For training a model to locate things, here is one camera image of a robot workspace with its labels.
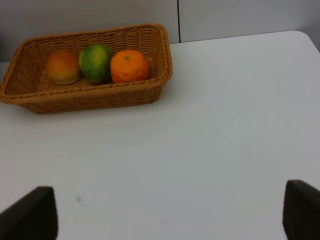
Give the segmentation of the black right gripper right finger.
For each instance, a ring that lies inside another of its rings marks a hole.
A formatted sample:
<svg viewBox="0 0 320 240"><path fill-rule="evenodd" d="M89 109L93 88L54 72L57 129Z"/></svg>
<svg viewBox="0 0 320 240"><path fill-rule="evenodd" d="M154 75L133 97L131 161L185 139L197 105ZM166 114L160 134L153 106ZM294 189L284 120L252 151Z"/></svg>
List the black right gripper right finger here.
<svg viewBox="0 0 320 240"><path fill-rule="evenodd" d="M288 180L282 225L288 240L319 240L320 190L302 180Z"/></svg>

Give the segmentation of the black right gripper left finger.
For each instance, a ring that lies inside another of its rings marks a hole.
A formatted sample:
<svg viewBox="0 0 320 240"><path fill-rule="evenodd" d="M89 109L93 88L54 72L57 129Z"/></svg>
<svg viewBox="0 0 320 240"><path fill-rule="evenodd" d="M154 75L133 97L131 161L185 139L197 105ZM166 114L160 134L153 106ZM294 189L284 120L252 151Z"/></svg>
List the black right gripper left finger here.
<svg viewBox="0 0 320 240"><path fill-rule="evenodd" d="M55 240L58 211L54 188L38 186L0 213L2 240Z"/></svg>

